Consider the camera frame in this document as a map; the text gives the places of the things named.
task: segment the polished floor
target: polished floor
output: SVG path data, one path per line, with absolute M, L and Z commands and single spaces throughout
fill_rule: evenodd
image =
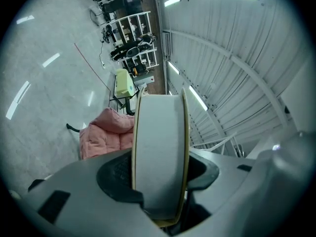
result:
M 91 8 L 92 0 L 29 0 L 1 44 L 0 169 L 21 195 L 79 159 L 79 134 L 66 123 L 81 129 L 109 105 L 119 64 L 104 43 L 102 67 Z

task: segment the pink puffer jacket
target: pink puffer jacket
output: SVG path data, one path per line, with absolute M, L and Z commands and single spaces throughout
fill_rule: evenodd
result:
M 81 159 L 132 147 L 134 117 L 106 108 L 89 126 L 80 130 Z

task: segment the corrugated metal ceiling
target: corrugated metal ceiling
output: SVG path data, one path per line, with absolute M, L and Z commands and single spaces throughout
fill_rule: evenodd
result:
M 286 126 L 291 117 L 279 96 L 312 51 L 284 0 L 181 0 L 168 7 L 158 1 L 161 26 L 171 32 L 170 62 L 180 71 L 167 70 L 168 87 L 187 89 L 193 143 L 237 131 L 239 143 L 253 145 Z

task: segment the concrete floor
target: concrete floor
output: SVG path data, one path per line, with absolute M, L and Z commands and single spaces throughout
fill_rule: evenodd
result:
M 92 0 L 29 0 L 1 44 L 0 169 L 7 187 L 21 195 L 35 179 L 79 159 L 79 134 L 66 123 L 80 129 L 109 104 L 104 84 L 113 89 L 119 65 L 109 60 L 112 44 L 104 43 L 103 69 L 102 27 L 90 20 L 90 8 L 97 11 Z M 16 24 L 30 15 L 34 19 Z M 30 86 L 17 101 L 26 81 Z

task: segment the shelving unit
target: shelving unit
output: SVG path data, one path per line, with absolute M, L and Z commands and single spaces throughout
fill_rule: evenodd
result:
M 113 29 L 117 28 L 119 30 L 120 38 L 118 38 L 118 36 L 114 34 L 115 40 L 118 41 L 122 39 L 123 43 L 126 44 L 132 41 L 136 41 L 136 38 L 141 36 L 142 34 L 152 32 L 152 28 L 149 21 L 149 13 L 150 11 L 146 11 L 129 15 L 123 18 L 112 20 L 107 25 L 111 25 Z M 135 31 L 133 31 L 132 25 L 135 25 L 137 27 Z M 153 44 L 153 47 L 151 49 L 141 52 L 132 58 L 123 58 L 120 61 L 124 63 L 124 65 L 129 67 L 128 63 L 132 62 L 134 65 L 137 65 L 141 63 L 142 59 L 146 59 L 147 69 L 156 67 L 159 65 L 157 64 L 156 51 L 157 48 L 155 48 Z

